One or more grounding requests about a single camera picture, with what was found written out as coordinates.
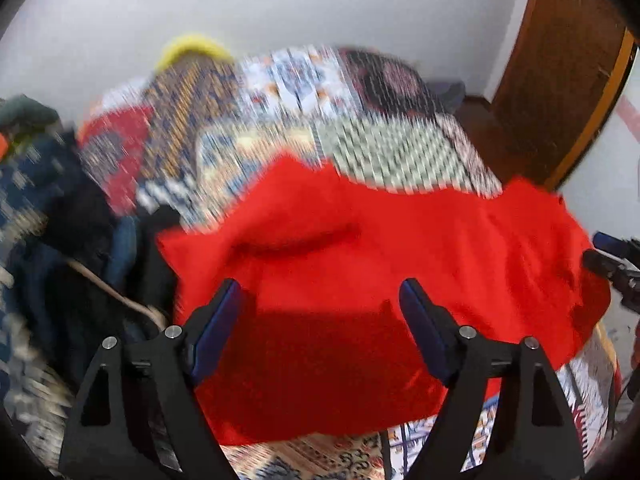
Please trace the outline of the person's right hand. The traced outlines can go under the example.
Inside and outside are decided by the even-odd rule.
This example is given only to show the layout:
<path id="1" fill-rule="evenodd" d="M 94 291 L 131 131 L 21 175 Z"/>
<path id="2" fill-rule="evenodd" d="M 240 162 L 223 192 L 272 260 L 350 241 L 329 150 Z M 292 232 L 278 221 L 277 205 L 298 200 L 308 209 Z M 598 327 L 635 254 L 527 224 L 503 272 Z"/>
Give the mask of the person's right hand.
<path id="1" fill-rule="evenodd" d="M 634 345 L 630 356 L 630 366 L 635 370 L 640 365 L 640 321 L 634 329 Z"/>

